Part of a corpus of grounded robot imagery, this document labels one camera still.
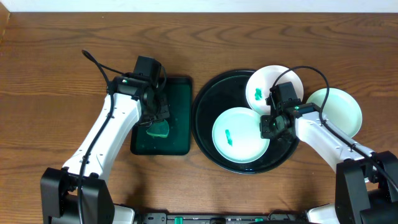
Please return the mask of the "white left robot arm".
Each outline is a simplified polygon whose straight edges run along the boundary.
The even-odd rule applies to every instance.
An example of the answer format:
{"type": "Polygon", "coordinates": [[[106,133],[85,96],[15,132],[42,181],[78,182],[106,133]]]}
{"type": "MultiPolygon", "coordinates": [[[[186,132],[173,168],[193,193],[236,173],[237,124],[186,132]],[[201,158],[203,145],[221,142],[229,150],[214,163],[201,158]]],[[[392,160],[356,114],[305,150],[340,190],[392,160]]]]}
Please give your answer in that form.
{"type": "Polygon", "coordinates": [[[90,132],[61,169],[40,180],[44,223],[133,223],[135,211],[116,205],[108,190],[114,161],[128,132],[160,119],[167,77],[115,77],[90,132]]]}

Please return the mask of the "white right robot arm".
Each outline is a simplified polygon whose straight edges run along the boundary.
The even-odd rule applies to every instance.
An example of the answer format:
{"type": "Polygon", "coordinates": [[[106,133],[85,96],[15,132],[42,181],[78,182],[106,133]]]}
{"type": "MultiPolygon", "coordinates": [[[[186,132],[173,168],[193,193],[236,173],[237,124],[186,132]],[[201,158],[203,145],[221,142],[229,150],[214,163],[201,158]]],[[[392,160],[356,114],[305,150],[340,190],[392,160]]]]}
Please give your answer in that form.
{"type": "Polygon", "coordinates": [[[397,223],[397,157],[376,153],[305,104],[261,116],[262,138],[292,137],[313,148],[335,171],[335,202],[312,208],[313,223],[397,223]]]}

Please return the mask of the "white plate with green stain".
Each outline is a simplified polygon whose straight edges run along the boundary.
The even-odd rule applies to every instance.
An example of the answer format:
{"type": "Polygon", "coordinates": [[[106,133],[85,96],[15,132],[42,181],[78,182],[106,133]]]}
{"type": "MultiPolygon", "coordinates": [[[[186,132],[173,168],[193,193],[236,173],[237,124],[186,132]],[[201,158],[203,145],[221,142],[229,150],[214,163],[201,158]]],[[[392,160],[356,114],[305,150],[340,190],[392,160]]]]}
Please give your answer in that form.
{"type": "Polygon", "coordinates": [[[351,138],[358,133],[363,122],[358,102],[350,94],[337,88],[329,89],[322,115],[351,138]]]}

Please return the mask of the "green scouring sponge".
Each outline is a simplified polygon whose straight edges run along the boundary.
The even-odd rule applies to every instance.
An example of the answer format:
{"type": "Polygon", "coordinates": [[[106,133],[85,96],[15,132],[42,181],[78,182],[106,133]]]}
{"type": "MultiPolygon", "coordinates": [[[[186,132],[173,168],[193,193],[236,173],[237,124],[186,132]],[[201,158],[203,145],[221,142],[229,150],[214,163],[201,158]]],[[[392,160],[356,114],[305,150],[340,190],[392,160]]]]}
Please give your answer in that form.
{"type": "Polygon", "coordinates": [[[167,120],[161,122],[153,123],[146,130],[146,133],[152,137],[157,138],[167,138],[169,135],[170,126],[167,120]]]}

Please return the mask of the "black rectangular water tray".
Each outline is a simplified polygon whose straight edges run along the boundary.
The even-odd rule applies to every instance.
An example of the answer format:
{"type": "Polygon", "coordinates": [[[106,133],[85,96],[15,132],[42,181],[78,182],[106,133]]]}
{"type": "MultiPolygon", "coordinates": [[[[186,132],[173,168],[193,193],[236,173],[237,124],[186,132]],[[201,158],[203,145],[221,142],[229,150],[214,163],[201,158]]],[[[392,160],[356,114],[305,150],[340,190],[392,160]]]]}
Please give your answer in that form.
{"type": "Polygon", "coordinates": [[[190,150],[190,113],[192,81],[188,77],[167,79],[164,92],[169,103],[170,126],[167,138],[152,137],[146,133],[149,126],[132,129],[130,150],[135,155],[182,156],[190,150]]]}

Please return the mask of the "white plate front green stain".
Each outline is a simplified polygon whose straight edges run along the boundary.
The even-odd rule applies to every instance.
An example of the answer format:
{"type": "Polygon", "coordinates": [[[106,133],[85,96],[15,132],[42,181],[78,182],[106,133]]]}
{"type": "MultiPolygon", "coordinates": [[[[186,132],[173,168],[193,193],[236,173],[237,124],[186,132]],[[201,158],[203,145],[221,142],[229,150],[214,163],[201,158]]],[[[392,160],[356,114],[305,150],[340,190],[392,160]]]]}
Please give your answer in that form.
{"type": "Polygon", "coordinates": [[[270,140],[261,137],[261,116],[243,107],[221,113],[212,128],[212,140],[223,158],[238,164],[259,159],[268,149],[270,140]]]}

